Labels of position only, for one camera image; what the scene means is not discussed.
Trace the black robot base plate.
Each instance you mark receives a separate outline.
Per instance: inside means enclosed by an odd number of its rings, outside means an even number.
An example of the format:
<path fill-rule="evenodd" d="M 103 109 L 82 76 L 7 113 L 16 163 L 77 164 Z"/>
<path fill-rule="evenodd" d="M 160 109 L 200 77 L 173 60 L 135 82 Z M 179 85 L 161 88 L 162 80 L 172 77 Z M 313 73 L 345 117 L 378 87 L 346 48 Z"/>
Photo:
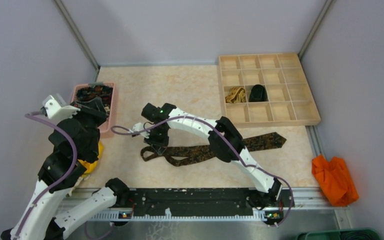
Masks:
<path fill-rule="evenodd" d="M 113 208 L 132 210 L 135 217 L 243 217 L 254 210 L 294 206 L 288 189 L 272 200 L 251 188 L 136 188 Z"/>

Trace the dark brown patterned tie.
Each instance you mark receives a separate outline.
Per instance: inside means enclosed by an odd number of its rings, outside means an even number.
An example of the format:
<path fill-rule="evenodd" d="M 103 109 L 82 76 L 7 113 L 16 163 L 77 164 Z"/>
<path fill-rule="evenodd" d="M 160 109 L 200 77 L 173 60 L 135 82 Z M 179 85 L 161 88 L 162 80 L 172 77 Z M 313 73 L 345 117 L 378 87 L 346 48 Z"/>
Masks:
<path fill-rule="evenodd" d="M 257 152 L 280 149 L 287 139 L 277 132 L 271 132 L 248 137 L 243 141 L 250 152 Z M 170 165 L 182 167 L 208 161 L 216 155 L 210 150 L 209 145 L 169 146 L 162 153 L 158 153 L 152 146 L 146 146 L 140 150 L 140 157 L 145 162 L 164 158 Z"/>

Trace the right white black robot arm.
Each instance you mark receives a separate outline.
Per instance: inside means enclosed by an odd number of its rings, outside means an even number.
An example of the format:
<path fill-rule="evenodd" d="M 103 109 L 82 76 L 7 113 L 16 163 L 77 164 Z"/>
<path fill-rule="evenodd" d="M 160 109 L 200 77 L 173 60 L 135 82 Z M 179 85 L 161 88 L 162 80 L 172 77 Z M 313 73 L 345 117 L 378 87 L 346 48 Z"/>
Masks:
<path fill-rule="evenodd" d="M 182 130 L 208 140 L 210 150 L 216 158 L 237 165 L 246 174 L 261 199 L 267 206 L 275 206 L 281 200 L 281 182 L 269 174 L 252 157 L 242 135 L 233 123 L 222 116 L 220 119 L 207 119 L 181 110 L 170 103 L 156 107 L 147 103 L 141 116 L 153 124 L 145 138 L 149 145 L 166 147 L 169 143 L 170 129 Z"/>

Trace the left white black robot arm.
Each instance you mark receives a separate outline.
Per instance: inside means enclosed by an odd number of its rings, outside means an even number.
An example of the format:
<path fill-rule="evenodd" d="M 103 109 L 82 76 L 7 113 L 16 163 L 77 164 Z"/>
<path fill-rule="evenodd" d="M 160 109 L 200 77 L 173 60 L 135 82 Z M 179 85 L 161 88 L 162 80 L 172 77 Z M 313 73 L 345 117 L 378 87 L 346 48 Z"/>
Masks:
<path fill-rule="evenodd" d="M 65 240 L 99 212 L 129 204 L 129 187 L 112 178 L 80 204 L 57 213 L 60 203 L 86 172 L 83 162 L 93 164 L 99 159 L 100 126 L 108 117 L 100 97 L 67 104 L 50 95 L 40 110 L 25 117 L 53 129 L 48 137 L 53 151 L 38 172 L 22 217 L 13 228 L 1 233 L 1 239 Z"/>

